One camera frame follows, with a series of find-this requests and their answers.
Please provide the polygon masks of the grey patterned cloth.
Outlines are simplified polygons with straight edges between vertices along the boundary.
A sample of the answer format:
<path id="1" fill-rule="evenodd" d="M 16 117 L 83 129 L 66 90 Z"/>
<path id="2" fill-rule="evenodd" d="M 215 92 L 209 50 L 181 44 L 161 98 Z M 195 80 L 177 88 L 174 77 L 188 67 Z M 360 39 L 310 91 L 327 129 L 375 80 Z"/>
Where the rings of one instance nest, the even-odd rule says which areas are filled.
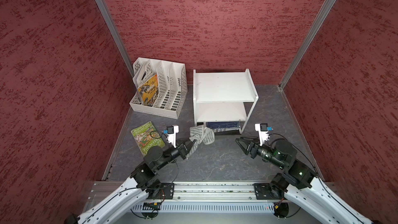
<path id="1" fill-rule="evenodd" d="M 198 144 L 204 143 L 205 145 L 209 145 L 215 141 L 215 133 L 212 129 L 204 125 L 191 127 L 190 140 L 196 141 Z"/>

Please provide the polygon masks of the white two-tier bookshelf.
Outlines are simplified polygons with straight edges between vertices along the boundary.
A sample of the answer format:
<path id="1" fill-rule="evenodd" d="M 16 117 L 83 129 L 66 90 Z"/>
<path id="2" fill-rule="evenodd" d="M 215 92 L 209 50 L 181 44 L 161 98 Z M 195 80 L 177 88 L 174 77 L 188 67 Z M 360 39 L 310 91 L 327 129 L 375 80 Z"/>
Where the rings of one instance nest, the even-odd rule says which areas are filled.
<path id="1" fill-rule="evenodd" d="M 249 69 L 244 72 L 193 71 L 194 124 L 239 122 L 243 133 L 259 99 Z"/>

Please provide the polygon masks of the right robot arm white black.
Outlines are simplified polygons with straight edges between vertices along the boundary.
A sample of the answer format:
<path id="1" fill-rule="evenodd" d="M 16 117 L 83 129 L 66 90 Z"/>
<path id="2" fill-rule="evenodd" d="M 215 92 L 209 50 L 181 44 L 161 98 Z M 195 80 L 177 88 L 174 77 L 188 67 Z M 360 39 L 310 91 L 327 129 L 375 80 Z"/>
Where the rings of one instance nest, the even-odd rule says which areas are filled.
<path id="1" fill-rule="evenodd" d="M 360 214 L 332 191 L 314 169 L 297 159 L 298 149 L 286 139 L 276 139 L 269 146 L 245 137 L 235 142 L 245 155 L 259 157 L 281 170 L 270 183 L 255 185 L 258 198 L 288 200 L 323 224 L 379 223 Z"/>

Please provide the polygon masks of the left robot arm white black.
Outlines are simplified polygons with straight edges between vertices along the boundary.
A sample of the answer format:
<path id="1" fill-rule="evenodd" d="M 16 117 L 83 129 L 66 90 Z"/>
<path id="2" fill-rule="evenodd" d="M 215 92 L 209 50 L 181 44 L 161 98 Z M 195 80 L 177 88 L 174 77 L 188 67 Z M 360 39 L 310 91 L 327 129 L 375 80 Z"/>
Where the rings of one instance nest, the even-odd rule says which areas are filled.
<path id="1" fill-rule="evenodd" d="M 165 198 L 167 189 L 174 185 L 161 183 L 158 171 L 177 158 L 186 159 L 196 140 L 179 139 L 176 147 L 163 150 L 151 147 L 144 160 L 114 192 L 88 211 L 71 214 L 65 224 L 113 224 L 133 206 L 158 196 Z"/>

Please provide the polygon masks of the green illustrated book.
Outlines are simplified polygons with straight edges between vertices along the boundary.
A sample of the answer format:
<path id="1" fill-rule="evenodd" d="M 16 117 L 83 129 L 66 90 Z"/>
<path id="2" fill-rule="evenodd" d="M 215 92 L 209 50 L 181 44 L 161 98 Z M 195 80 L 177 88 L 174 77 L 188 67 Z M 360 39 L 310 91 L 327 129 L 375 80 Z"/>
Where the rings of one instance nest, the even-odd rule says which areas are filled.
<path id="1" fill-rule="evenodd" d="M 145 156 L 149 149 L 154 146 L 159 146 L 161 148 L 165 147 L 165 143 L 162 140 L 161 135 L 151 121 L 132 129 L 131 134 L 143 156 Z"/>

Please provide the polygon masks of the yellow illustrated children's book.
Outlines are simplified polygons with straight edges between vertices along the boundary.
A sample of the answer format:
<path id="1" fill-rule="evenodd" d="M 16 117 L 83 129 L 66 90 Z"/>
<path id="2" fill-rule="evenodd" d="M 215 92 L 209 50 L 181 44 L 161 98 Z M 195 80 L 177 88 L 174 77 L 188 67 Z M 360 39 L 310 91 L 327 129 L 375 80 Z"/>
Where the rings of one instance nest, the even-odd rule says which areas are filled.
<path id="1" fill-rule="evenodd" d="M 154 106 L 156 99 L 159 95 L 158 75 L 153 75 L 139 88 L 138 92 L 141 97 L 141 102 L 145 106 Z"/>

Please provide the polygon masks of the white plastic file organizer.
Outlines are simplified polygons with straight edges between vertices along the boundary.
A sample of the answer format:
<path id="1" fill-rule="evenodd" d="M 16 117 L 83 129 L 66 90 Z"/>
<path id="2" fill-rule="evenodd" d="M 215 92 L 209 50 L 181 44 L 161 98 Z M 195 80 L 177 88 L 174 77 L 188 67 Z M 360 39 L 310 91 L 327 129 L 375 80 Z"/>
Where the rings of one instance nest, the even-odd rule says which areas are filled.
<path id="1" fill-rule="evenodd" d="M 133 69 L 136 93 L 130 101 L 132 110 L 177 119 L 188 93 L 185 64 L 137 58 Z M 141 102 L 138 88 L 155 74 L 158 75 L 159 95 L 154 106 L 145 106 Z"/>

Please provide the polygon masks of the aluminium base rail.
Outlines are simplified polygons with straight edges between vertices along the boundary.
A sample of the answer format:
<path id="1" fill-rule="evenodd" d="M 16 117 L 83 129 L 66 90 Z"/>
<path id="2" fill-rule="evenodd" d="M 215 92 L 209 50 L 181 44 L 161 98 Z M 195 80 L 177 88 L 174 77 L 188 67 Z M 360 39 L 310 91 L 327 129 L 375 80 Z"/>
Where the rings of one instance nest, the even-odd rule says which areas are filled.
<path id="1" fill-rule="evenodd" d="M 96 181 L 89 193 L 85 208 L 91 208 L 120 188 L 120 181 Z M 267 193 L 255 189 L 252 181 L 199 182 L 177 181 L 174 186 L 164 189 L 159 196 L 147 202 L 278 202 Z"/>

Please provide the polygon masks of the right aluminium corner post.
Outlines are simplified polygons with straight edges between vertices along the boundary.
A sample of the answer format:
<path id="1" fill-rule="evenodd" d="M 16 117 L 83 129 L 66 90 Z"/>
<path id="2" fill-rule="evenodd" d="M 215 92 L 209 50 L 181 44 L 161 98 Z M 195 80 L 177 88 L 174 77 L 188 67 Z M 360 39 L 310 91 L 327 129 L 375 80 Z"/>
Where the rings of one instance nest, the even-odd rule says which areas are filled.
<path id="1" fill-rule="evenodd" d="M 304 57 L 307 49 L 310 47 L 313 39 L 317 35 L 318 31 L 320 30 L 322 24 L 324 23 L 325 19 L 327 18 L 329 12 L 333 8 L 336 1 L 337 0 L 324 0 L 319 12 L 317 13 L 313 23 L 311 24 L 311 27 L 309 28 L 301 46 L 299 47 L 296 55 L 294 56 L 291 64 L 289 65 L 287 71 L 285 72 L 285 74 L 279 84 L 279 88 L 280 88 L 281 92 L 284 91 L 288 81 L 290 80 L 295 69 L 299 65 L 302 58 Z"/>

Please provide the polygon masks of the aluminium corner post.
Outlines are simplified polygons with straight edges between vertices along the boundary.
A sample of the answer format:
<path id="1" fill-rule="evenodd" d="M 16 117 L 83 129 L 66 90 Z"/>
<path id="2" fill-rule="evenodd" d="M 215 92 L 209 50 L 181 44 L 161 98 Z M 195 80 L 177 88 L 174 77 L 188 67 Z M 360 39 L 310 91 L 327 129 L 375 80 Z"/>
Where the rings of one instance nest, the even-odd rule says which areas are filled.
<path id="1" fill-rule="evenodd" d="M 106 2 L 105 2 L 105 0 L 95 0 L 95 2 L 102 14 L 102 17 L 111 33 L 113 39 L 114 39 L 114 42 L 122 56 L 122 59 L 126 65 L 126 68 L 129 72 L 131 78 L 133 78 L 134 70 L 133 70 L 133 66 L 131 64 L 130 57 L 129 57 L 127 49 L 122 41 L 122 38 L 117 30 L 117 27 L 115 25 L 115 22 L 114 22 L 112 16 L 111 16 L 111 13 L 106 5 Z"/>
<path id="2" fill-rule="evenodd" d="M 310 47 L 313 39 L 317 35 L 318 31 L 320 30 L 322 24 L 324 23 L 325 19 L 327 18 L 329 12 L 333 8 L 336 1 L 337 0 L 324 0 L 319 12 L 317 13 L 313 23 L 311 24 L 311 27 L 309 28 L 301 46 L 299 47 L 296 55 L 294 56 L 291 64 L 289 65 L 287 71 L 285 72 L 285 74 L 279 84 L 279 88 L 280 88 L 281 92 L 284 91 L 288 81 L 290 80 L 295 69 L 299 65 L 302 58 L 304 57 L 307 49 Z"/>

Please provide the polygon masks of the left aluminium corner post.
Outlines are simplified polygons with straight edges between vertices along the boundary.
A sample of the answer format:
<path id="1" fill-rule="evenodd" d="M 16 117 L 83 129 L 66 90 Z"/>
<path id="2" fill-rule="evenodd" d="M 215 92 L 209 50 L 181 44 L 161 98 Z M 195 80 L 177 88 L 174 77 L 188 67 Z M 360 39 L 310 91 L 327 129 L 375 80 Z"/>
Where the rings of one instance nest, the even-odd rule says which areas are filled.
<path id="1" fill-rule="evenodd" d="M 95 2 L 102 14 L 102 17 L 111 33 L 113 39 L 114 39 L 114 42 L 122 56 L 122 59 L 126 65 L 126 68 L 129 72 L 131 78 L 133 78 L 134 70 L 133 70 L 133 66 L 131 64 L 130 57 L 129 57 L 127 49 L 122 41 L 122 38 L 117 30 L 117 27 L 115 25 L 115 22 L 114 22 L 112 16 L 111 16 L 111 13 L 106 5 L 106 2 L 105 2 L 105 0 L 95 0 Z"/>

